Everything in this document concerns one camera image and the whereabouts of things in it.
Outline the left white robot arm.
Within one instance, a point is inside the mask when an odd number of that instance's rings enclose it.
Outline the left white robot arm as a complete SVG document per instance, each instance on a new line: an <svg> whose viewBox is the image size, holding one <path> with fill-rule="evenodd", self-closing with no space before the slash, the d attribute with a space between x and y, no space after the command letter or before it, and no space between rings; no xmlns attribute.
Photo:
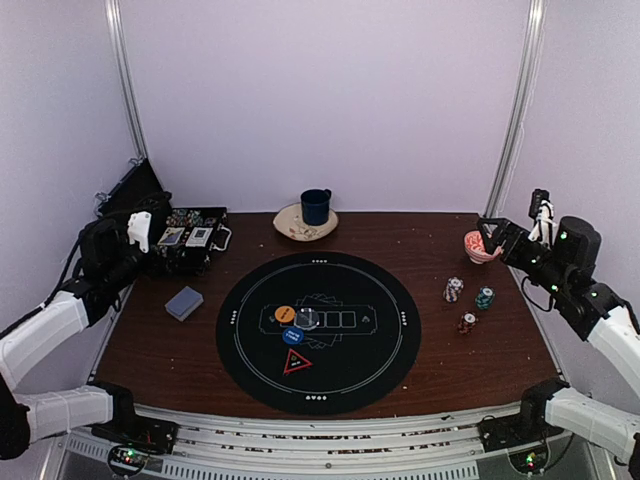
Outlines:
<svg viewBox="0 0 640 480"><path fill-rule="evenodd" d="M132 393L98 382L71 390L18 395L24 377L66 340L121 307L120 293L136 279L150 251L152 215L125 223L107 216L79 233L49 296L1 333L1 457L20 457L32 444L77 427L105 438L157 450L151 421L135 412Z"/></svg>

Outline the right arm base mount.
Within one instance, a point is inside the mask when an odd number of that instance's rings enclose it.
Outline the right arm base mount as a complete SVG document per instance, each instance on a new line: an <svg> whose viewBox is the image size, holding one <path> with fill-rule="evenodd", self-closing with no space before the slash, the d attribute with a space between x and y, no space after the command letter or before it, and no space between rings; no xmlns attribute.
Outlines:
<svg viewBox="0 0 640 480"><path fill-rule="evenodd" d="M477 428L486 453L504 451L511 467L529 477L541 475L552 466L549 440L564 432L559 427L546 424L522 432L517 415L488 415L477 424Z"/></svg>

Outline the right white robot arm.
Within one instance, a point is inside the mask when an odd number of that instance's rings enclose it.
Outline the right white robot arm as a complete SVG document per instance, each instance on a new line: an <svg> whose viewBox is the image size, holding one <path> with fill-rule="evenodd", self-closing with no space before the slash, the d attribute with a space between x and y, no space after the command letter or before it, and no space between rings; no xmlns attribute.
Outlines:
<svg viewBox="0 0 640 480"><path fill-rule="evenodd" d="M598 350L632 389L639 388L639 320L631 304L592 274L601 236L587 221L564 216L552 245L506 218L477 223L487 252L526 274L550 296L551 307L576 335ZM522 441L535 440L548 427L568 430L609 451L639 476L639 418L593 400L568 383L551 379L528 390L510 430Z"/></svg>

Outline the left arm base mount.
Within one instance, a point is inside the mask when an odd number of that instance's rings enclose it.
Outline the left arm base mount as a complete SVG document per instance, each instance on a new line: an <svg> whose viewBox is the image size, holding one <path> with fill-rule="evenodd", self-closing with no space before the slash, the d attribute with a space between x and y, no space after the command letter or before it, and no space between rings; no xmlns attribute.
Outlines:
<svg viewBox="0 0 640 480"><path fill-rule="evenodd" d="M93 425L91 434L113 443L106 464L115 475L129 478L141 473L153 456L172 453L178 430L175 422L138 417L128 431L109 422Z"/></svg>

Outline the blue small blind button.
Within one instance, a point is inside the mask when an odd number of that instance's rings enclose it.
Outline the blue small blind button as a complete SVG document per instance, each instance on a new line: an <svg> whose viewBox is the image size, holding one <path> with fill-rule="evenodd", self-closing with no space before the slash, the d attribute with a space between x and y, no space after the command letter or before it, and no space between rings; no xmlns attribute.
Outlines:
<svg viewBox="0 0 640 480"><path fill-rule="evenodd" d="M298 345L304 340L304 331L297 327L288 327L282 333L282 340L287 345Z"/></svg>

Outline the orange big blind button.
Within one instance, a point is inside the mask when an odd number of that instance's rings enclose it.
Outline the orange big blind button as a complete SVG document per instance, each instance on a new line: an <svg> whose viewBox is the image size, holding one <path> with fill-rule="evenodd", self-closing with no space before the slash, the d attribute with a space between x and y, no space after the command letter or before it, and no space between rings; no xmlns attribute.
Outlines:
<svg viewBox="0 0 640 480"><path fill-rule="evenodd" d="M280 324L288 324L294 321L296 316L296 310L287 305L282 305L276 308L274 312L274 318Z"/></svg>

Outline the red triangle all-in marker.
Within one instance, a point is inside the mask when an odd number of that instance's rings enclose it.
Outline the red triangle all-in marker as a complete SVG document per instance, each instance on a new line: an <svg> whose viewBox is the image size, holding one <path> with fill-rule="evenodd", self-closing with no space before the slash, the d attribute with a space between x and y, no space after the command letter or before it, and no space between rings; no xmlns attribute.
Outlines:
<svg viewBox="0 0 640 480"><path fill-rule="evenodd" d="M295 350L289 349L286 356L284 368L283 368L283 374L290 375L294 372L305 370L312 366L313 366L313 363L310 360L308 360L307 358L305 358L303 355L299 354Z"/></svg>

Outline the blue white chip stack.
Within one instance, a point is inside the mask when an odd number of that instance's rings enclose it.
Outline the blue white chip stack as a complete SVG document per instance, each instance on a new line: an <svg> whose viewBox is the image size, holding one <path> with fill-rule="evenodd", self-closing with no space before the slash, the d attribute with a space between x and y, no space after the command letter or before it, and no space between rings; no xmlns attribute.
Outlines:
<svg viewBox="0 0 640 480"><path fill-rule="evenodd" d="M459 300L464 289L464 282L458 277L450 277L443 291L443 298L448 303L455 303Z"/></svg>

